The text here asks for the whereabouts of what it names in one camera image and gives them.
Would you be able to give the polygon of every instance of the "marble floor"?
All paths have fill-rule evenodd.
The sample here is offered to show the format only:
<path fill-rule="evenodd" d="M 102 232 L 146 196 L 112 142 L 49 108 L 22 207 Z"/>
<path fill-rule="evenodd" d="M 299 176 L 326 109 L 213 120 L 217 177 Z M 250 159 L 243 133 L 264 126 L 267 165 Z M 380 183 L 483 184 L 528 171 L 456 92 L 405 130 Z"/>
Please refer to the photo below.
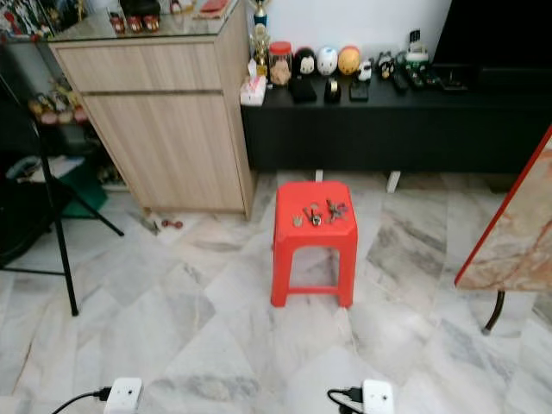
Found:
<path fill-rule="evenodd" d="M 475 175 L 326 172 L 349 185 L 359 224 L 354 305 L 269 302 L 275 191 L 310 172 L 261 175 L 250 222 L 187 214 L 157 237 L 127 194 L 99 222 L 64 221 L 81 314 L 62 278 L 0 273 L 0 413 L 49 414 L 72 396 L 139 376 L 143 414 L 337 413 L 331 387 L 392 383 L 397 413 L 552 412 L 552 296 L 495 295 L 453 279 L 505 194 Z M 53 235 L 20 260 L 56 268 Z M 292 283 L 330 282 L 337 257 L 296 253 Z M 103 412 L 81 400 L 67 414 Z"/>

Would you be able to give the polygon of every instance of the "black cable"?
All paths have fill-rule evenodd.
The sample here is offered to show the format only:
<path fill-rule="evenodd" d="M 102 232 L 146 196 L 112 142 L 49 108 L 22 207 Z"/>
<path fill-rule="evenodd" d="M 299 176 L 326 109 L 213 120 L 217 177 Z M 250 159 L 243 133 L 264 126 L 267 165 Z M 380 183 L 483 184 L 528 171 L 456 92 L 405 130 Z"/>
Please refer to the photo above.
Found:
<path fill-rule="evenodd" d="M 66 408 L 68 405 L 71 405 L 75 401 L 86 398 L 86 397 L 97 397 L 100 401 L 107 401 L 107 398 L 110 395 L 111 387 L 105 386 L 101 390 L 94 391 L 94 392 L 85 392 L 84 394 L 80 394 L 75 398 L 71 398 L 69 401 L 61 405 L 56 411 L 54 411 L 52 414 L 58 414 L 60 411 L 62 411 L 64 408 Z"/>
<path fill-rule="evenodd" d="M 362 388 L 349 388 L 348 390 L 336 390 L 331 389 L 326 392 L 326 395 L 328 395 L 328 398 L 331 399 L 334 403 L 339 405 L 340 412 L 342 412 L 341 408 L 344 408 L 346 410 L 349 410 L 349 412 L 355 412 L 356 414 L 364 414 L 362 411 L 358 411 L 356 408 L 345 404 L 344 401 L 339 401 L 336 399 L 332 394 L 341 394 L 349 397 L 351 401 L 354 401 L 355 403 L 361 403 L 362 402 Z"/>

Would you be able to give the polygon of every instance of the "black tv cabinet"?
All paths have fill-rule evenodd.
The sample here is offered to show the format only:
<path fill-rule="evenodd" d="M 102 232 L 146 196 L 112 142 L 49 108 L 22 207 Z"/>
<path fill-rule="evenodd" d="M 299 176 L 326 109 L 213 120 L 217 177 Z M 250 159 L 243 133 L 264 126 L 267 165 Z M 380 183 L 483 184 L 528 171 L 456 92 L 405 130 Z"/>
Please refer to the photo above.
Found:
<path fill-rule="evenodd" d="M 351 102 L 351 78 L 338 78 L 340 103 L 313 103 L 286 88 L 262 106 L 242 106 L 250 166 L 277 169 L 519 173 L 552 122 L 552 94 L 448 94 L 408 90 L 373 77 L 366 103 Z"/>

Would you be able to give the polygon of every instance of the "white wall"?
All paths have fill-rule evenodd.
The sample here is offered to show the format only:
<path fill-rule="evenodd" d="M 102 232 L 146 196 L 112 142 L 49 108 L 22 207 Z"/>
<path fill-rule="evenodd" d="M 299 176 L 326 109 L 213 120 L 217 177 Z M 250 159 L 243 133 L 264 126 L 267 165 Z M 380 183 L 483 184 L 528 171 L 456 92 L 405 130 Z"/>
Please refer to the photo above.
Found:
<path fill-rule="evenodd" d="M 408 34 L 422 30 L 433 56 L 451 0 L 271 0 L 266 6 L 272 41 L 315 50 L 358 46 L 364 56 L 405 49 Z"/>

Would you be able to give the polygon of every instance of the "cabinet drawer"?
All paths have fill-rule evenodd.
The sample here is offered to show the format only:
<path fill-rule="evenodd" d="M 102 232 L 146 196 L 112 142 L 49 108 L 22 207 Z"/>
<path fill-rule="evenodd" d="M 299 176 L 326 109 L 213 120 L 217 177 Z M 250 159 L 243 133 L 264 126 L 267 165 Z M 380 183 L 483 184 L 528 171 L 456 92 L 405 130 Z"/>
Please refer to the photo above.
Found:
<path fill-rule="evenodd" d="M 243 211 L 222 96 L 85 96 L 142 207 Z"/>
<path fill-rule="evenodd" d="M 221 89 L 212 43 L 61 48 L 58 53 L 81 92 Z"/>

